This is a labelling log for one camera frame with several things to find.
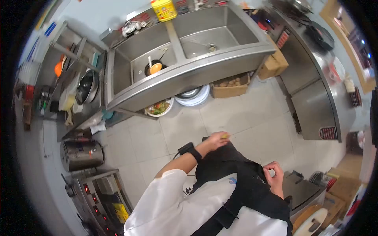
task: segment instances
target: box of potatoes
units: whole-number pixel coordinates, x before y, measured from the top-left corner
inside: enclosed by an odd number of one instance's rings
[[[210,84],[211,95],[214,98],[235,97],[245,94],[251,82],[249,72],[217,80]]]

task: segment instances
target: hand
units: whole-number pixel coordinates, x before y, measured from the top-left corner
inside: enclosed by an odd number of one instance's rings
[[[212,133],[210,137],[208,137],[205,141],[198,144],[195,149],[205,157],[211,151],[215,151],[219,147],[226,145],[230,140],[228,137],[230,136],[227,132],[216,132]]]
[[[269,170],[274,170],[274,176],[271,177]],[[278,162],[274,161],[271,162],[263,167],[264,175],[268,184],[271,187],[272,193],[279,196],[280,198],[284,198],[284,192],[282,190],[282,182],[284,181],[284,171],[278,164]]]

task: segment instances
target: bowl of vegetables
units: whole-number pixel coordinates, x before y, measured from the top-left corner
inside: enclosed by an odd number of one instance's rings
[[[174,97],[164,99],[160,102],[152,104],[144,109],[144,113],[153,117],[160,117],[168,113],[172,108]]]

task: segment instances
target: black apron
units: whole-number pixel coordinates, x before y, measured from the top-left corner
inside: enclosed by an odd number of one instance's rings
[[[262,166],[245,158],[231,142],[208,153],[198,164],[195,172],[197,182],[190,194],[208,181],[217,181],[233,173],[237,173],[237,182],[230,198],[192,236],[215,236],[223,227],[229,228],[238,219],[242,206],[287,222],[287,235],[291,236],[293,225],[289,219],[288,203],[270,192]]]

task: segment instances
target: bottle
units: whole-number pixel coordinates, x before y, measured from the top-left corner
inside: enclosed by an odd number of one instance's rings
[[[151,6],[161,22],[171,20],[177,16],[172,0],[152,0]]]

